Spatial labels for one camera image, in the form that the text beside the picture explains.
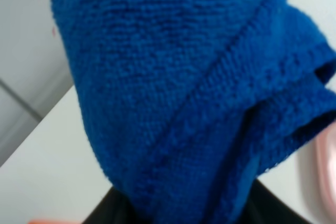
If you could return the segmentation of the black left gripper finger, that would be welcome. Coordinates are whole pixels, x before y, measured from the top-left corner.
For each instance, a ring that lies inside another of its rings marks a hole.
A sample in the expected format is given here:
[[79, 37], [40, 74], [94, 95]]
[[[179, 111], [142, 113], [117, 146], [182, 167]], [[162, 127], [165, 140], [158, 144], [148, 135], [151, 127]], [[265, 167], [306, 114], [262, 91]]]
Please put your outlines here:
[[[258, 180], [253, 183], [238, 223], [308, 223], [303, 217], [280, 201]], [[148, 223], [135, 213], [129, 199], [115, 188], [108, 193], [85, 219], [84, 224]]]

